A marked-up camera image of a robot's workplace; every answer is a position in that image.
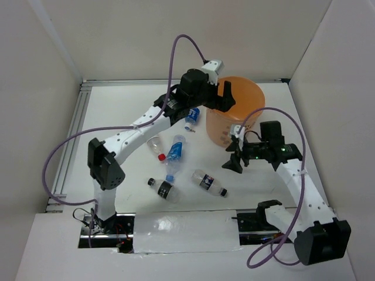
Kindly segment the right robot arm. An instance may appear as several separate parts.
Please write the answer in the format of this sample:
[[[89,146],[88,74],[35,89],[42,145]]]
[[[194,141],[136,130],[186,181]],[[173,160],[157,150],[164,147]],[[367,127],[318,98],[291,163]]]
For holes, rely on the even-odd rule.
[[[261,229],[277,228],[294,245],[299,261],[307,266],[344,257],[351,227],[339,220],[322,198],[305,169],[303,154],[293,143],[285,143],[278,121],[260,124],[260,142],[249,142],[241,125],[230,128],[230,160],[222,167],[242,173],[252,160],[271,164],[296,204],[294,213],[278,200],[258,203],[256,223]]]

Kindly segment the dark label bottle black cap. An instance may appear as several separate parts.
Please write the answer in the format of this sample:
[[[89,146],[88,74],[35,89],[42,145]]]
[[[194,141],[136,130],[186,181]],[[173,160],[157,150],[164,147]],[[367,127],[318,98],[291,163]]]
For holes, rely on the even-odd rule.
[[[213,196],[226,197],[227,189],[212,176],[202,170],[195,170],[191,176],[192,182]]]

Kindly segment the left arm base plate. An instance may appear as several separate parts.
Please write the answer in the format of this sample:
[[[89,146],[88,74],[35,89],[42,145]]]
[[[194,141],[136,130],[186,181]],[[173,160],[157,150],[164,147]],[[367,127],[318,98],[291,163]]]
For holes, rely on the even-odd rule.
[[[90,248],[88,233],[91,217],[84,214],[82,218],[74,216],[74,219],[81,224],[78,248]],[[113,248],[119,253],[133,253],[134,221],[135,214],[117,214],[114,225],[108,229],[100,228],[94,222],[90,235],[91,248]]]

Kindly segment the blue label bottle white neck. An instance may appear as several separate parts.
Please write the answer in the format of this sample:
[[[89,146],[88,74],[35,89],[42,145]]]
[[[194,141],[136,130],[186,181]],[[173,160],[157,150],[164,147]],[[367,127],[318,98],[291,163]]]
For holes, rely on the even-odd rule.
[[[184,125],[184,128],[187,131],[191,131],[195,127],[195,125],[197,124],[199,115],[200,115],[200,109],[198,108],[190,109],[187,117],[185,118],[185,125]]]

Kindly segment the red label clear bottle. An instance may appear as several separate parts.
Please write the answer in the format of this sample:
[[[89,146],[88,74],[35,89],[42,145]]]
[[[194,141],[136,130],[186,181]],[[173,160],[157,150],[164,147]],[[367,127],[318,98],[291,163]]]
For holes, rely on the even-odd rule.
[[[157,157],[157,159],[160,162],[165,161],[166,155],[164,154],[162,141],[159,136],[152,137],[146,142],[146,144],[150,148],[151,152]]]

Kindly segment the blue label bottle blue cap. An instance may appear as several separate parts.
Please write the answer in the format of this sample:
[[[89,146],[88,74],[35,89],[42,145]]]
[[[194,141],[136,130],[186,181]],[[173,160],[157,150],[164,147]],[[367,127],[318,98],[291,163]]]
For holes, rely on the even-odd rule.
[[[172,146],[166,156],[166,181],[173,183],[176,174],[180,171],[182,149],[186,142],[183,135],[175,135]]]

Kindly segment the white taped cover sheet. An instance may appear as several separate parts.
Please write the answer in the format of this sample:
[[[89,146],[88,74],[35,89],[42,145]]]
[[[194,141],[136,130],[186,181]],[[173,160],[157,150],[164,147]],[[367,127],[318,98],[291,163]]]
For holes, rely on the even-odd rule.
[[[137,214],[135,253],[232,252],[241,249],[237,213],[187,211]]]

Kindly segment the orange plastic bin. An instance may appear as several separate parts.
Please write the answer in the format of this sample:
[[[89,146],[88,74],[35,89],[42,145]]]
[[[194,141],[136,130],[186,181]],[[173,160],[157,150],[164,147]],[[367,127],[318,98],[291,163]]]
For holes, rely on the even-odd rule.
[[[258,108],[265,107],[265,96],[261,88],[253,81],[237,76],[219,79],[219,95],[223,95],[224,82],[231,83],[231,93],[236,104],[227,112],[214,109],[206,110],[206,132],[210,140],[224,148],[231,144],[230,128],[241,125],[247,115]]]

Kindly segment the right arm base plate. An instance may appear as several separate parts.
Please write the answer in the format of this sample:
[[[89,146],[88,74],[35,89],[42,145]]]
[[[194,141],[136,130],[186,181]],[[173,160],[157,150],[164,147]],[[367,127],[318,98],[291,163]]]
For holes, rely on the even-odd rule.
[[[262,245],[283,235],[276,227],[262,224],[256,210],[237,210],[231,219],[237,223],[241,246]]]

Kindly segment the aluminium table edge rail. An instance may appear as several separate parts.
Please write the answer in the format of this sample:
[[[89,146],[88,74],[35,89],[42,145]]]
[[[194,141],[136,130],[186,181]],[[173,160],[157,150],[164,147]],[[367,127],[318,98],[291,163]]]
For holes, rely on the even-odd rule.
[[[79,99],[76,102],[76,109],[74,113],[79,116],[79,118],[84,118],[87,111],[88,100],[93,87],[115,87],[115,86],[127,86],[127,85],[166,85],[167,80],[85,80],[80,86]],[[69,203],[64,200],[66,195],[63,194],[63,187],[65,185],[65,180],[68,177],[69,165],[71,162],[71,157],[74,154],[76,147],[76,139],[81,135],[97,132],[97,131],[110,131],[110,130],[123,130],[124,126],[110,126],[110,127],[99,127],[94,129],[88,129],[80,131],[81,120],[76,120],[73,118],[71,120],[68,138],[63,142],[58,144],[48,155],[42,169],[42,184],[45,192],[49,196],[48,205],[68,205],[68,206],[81,206],[87,204],[93,204],[94,200],[86,200],[78,203]],[[46,172],[47,167],[52,160],[54,154],[63,148],[63,153],[60,159],[60,164],[56,177],[53,183],[52,189],[48,188],[46,183]]]

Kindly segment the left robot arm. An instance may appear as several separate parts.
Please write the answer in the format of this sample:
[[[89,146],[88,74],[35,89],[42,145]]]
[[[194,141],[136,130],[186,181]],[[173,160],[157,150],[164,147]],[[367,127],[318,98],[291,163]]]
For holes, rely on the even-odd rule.
[[[184,119],[192,108],[205,106],[227,112],[236,103],[231,82],[224,81],[223,92],[219,92],[218,84],[211,82],[207,73],[194,68],[182,76],[179,84],[169,86],[167,90],[128,129],[106,140],[94,138],[88,143],[87,164],[97,200],[91,212],[95,227],[103,234],[115,228],[116,188],[125,179],[121,165],[134,151]]]

